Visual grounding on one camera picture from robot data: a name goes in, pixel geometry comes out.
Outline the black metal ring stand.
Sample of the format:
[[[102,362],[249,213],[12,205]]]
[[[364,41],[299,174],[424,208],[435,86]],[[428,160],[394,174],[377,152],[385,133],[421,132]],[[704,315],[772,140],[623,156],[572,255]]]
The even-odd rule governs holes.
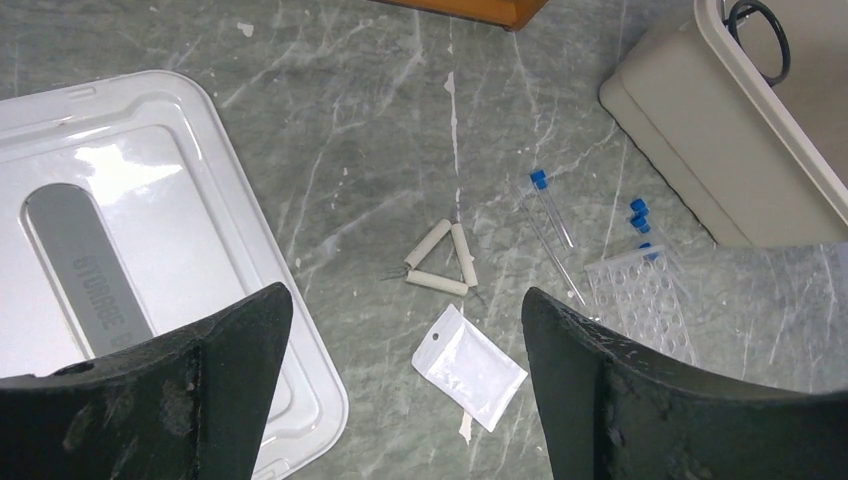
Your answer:
[[[781,69],[779,73],[776,76],[768,76],[759,71],[761,77],[767,83],[767,85],[769,87],[775,87],[776,85],[779,85],[780,83],[786,80],[791,71],[792,65],[792,57],[788,37],[786,35],[785,29],[783,28],[776,14],[762,1],[739,0],[736,1],[728,10],[726,17],[723,20],[723,25],[725,26],[733,40],[741,48],[743,48],[739,35],[739,22],[752,14],[760,14],[767,21],[775,35],[775,39],[780,50]]]

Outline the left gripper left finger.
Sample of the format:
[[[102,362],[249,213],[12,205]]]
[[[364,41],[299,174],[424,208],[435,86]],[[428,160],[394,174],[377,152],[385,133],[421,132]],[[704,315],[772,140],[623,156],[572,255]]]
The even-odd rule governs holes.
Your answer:
[[[293,320],[271,284],[48,376],[1,382],[5,479],[248,479]]]

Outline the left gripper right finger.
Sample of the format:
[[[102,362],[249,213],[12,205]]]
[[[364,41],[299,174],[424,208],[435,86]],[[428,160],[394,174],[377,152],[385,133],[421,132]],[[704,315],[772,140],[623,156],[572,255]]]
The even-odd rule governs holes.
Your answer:
[[[523,335],[557,479],[843,479],[847,395],[736,380],[673,359],[539,288]]]

